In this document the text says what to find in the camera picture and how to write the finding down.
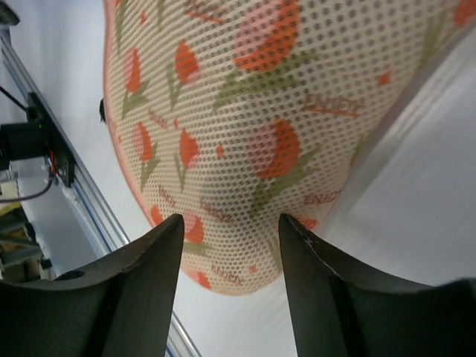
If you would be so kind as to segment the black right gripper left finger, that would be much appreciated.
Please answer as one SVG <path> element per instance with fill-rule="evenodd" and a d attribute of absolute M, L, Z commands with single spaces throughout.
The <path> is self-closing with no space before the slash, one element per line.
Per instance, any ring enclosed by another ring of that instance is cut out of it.
<path fill-rule="evenodd" d="M 55 280 L 1 283 L 3 356 L 163 356 L 184 244 L 174 214 Z"/>

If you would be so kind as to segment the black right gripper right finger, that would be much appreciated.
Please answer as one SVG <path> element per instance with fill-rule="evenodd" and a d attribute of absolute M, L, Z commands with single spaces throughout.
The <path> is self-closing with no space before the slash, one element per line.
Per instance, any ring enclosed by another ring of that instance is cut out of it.
<path fill-rule="evenodd" d="M 280 253 L 299 356 L 473 356 L 475 281 L 378 270 L 283 214 Z"/>

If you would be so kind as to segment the floral mesh bra laundry bag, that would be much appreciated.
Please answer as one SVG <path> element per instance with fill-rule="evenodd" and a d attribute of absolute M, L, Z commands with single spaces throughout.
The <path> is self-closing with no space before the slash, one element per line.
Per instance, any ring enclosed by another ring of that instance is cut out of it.
<path fill-rule="evenodd" d="M 282 273 L 278 220 L 315 231 L 370 134 L 475 23 L 473 1 L 105 1 L 103 105 L 153 225 L 224 295 Z"/>

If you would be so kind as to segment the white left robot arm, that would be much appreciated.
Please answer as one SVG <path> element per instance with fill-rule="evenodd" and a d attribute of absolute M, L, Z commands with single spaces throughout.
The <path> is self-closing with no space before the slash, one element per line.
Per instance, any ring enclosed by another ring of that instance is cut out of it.
<path fill-rule="evenodd" d="M 1 125 L 1 170 L 7 170 L 11 161 L 38 158 L 48 153 L 48 131 L 43 123 Z"/>

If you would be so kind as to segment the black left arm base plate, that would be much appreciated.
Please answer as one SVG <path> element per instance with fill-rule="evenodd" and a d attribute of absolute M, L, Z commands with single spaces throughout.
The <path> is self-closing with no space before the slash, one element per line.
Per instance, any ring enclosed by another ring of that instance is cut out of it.
<path fill-rule="evenodd" d="M 53 153 L 53 164 L 62 183 L 71 187 L 74 182 L 76 161 L 60 127 L 54 121 L 44 101 L 34 92 L 28 92 L 28 120 L 38 124 L 45 133 L 49 153 Z"/>

